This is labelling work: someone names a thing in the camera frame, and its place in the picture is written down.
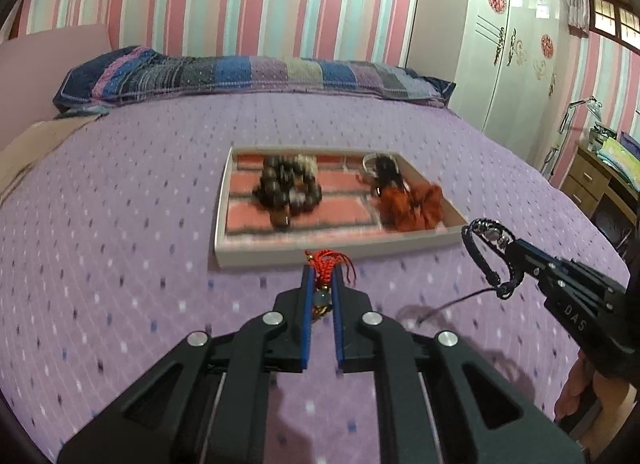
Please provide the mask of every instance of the window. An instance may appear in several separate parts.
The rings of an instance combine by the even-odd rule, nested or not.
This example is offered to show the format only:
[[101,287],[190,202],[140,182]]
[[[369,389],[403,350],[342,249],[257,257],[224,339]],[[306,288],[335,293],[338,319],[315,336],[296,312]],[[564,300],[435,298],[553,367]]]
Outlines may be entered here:
[[640,21],[626,9],[620,9],[620,30],[624,41],[640,49]]
[[640,54],[640,19],[626,0],[590,0],[593,32]]
[[593,25],[604,32],[615,35],[616,33],[616,7],[606,0],[593,0],[594,22]]

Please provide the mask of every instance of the blue gripper pad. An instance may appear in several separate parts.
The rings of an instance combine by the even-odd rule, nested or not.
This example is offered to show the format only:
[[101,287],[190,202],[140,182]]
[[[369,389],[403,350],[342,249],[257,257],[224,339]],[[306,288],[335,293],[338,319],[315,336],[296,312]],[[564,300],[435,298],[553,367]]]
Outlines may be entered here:
[[338,361],[338,368],[342,368],[344,363],[344,343],[342,338],[342,313],[340,310],[340,291],[338,285],[342,286],[342,272],[340,267],[335,267],[331,274],[331,303],[334,311],[334,341],[335,359]]
[[302,315],[302,328],[300,329],[300,361],[302,369],[306,370],[309,362],[309,352],[311,350],[311,308],[313,303],[314,282],[316,274],[310,267],[302,273],[302,284],[300,287],[305,292],[305,310]]

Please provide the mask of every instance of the curtain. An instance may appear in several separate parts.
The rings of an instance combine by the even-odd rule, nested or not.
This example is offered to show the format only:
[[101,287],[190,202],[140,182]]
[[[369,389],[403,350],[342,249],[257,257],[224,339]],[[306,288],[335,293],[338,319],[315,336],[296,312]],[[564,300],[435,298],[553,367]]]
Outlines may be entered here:
[[569,27],[584,36],[589,34],[589,0],[566,0],[569,5]]

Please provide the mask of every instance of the wooden desk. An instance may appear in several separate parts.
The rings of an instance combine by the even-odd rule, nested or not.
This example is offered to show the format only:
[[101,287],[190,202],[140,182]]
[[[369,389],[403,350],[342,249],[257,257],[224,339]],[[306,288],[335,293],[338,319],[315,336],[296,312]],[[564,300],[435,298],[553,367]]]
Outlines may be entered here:
[[638,192],[604,164],[597,154],[587,150],[586,145],[578,146],[560,191],[573,200],[589,219],[606,196],[632,225],[636,224]]

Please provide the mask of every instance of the window frame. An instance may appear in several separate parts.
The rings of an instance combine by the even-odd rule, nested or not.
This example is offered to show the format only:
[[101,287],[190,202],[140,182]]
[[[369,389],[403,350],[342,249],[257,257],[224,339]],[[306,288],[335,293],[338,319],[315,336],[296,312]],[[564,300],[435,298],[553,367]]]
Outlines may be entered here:
[[634,47],[629,42],[626,42],[625,40],[622,39],[622,22],[620,21],[620,9],[625,9],[625,11],[628,11],[631,14],[638,16],[639,18],[640,18],[640,15],[636,14],[636,12],[634,11],[634,8],[631,7],[631,4],[629,4],[628,0],[603,0],[603,1],[613,4],[616,33],[615,35],[609,34],[607,31],[601,30],[595,26],[596,11],[595,11],[593,0],[589,0],[589,31],[595,32],[596,34],[604,36],[605,38],[609,38],[610,40],[613,40],[616,43],[619,43],[623,47],[628,48],[629,50],[635,52],[640,56],[640,49]]

